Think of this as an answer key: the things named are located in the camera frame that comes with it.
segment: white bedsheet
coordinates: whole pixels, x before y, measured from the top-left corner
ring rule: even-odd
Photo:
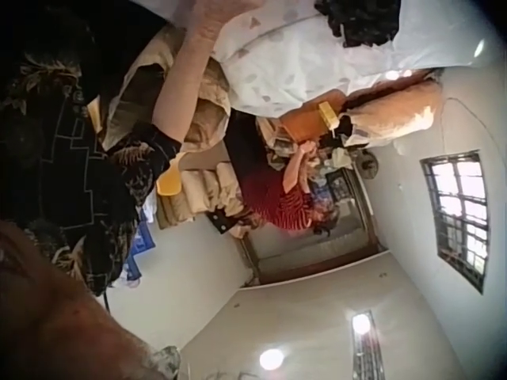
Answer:
[[[136,2],[179,25],[192,4]],[[349,94],[368,88],[391,70],[474,66],[499,51],[499,39],[468,0],[402,0],[394,41],[347,49],[313,5],[314,0],[268,0],[226,25],[213,56],[231,86],[233,108],[278,117],[331,89]]]

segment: red striped shirt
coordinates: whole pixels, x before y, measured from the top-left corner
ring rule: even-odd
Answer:
[[[311,196],[297,184],[284,190],[284,172],[260,167],[241,181],[243,202],[263,219],[283,230],[305,230],[310,221]]]

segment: fluorescent light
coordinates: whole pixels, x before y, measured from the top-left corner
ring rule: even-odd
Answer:
[[[364,335],[369,333],[372,328],[372,323],[368,315],[359,314],[352,318],[352,327],[357,334]]]
[[[482,51],[484,50],[484,43],[485,43],[484,40],[479,41],[477,47],[475,48],[474,58],[479,57],[479,55],[482,53]]]
[[[264,351],[261,354],[259,359],[259,363],[261,367],[267,371],[274,371],[280,368],[282,363],[284,362],[285,356],[284,353],[280,350],[272,349],[268,351]]]
[[[390,81],[395,81],[396,79],[399,78],[399,72],[391,70],[391,71],[388,71],[387,73],[385,73],[385,76],[386,76],[386,79],[389,79]]]

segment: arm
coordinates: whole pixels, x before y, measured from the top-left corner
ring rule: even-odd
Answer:
[[[289,193],[298,183],[299,168],[303,162],[304,155],[305,153],[303,150],[298,149],[292,155],[291,160],[288,162],[287,168],[285,168],[283,181],[285,194]]]
[[[308,156],[305,155],[305,158],[303,159],[303,163],[301,167],[299,168],[299,186],[301,187],[301,190],[305,194],[310,194],[310,186],[308,185]]]
[[[286,194],[290,192],[294,188],[294,186],[297,185],[299,180],[299,172],[302,167],[302,164],[306,165],[305,160],[307,160],[307,158],[305,158],[305,156],[307,156],[307,154],[310,153],[315,148],[316,148],[315,142],[306,141],[298,147],[298,150],[291,157],[291,160],[289,161],[287,168],[285,168],[284,172],[283,184],[284,191]],[[303,188],[304,192],[307,192],[306,189],[308,189],[308,192],[310,192],[310,189],[307,186]]]
[[[196,111],[199,88],[222,27],[264,0],[196,0],[191,27],[155,103],[152,122],[182,143]]]
[[[192,123],[200,83],[217,37],[217,32],[203,37],[197,29],[186,36],[155,103],[153,124],[180,143]]]

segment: yellow object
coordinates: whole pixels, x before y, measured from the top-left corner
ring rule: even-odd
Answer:
[[[178,168],[183,154],[177,154],[171,161],[170,167],[157,180],[157,194],[160,196],[175,196],[181,192],[181,174]]]
[[[324,120],[324,123],[326,123],[327,129],[333,132],[334,137],[334,129],[338,128],[338,125],[340,125],[337,114],[334,112],[329,101],[320,103],[318,105],[318,110],[320,111],[320,116]]]

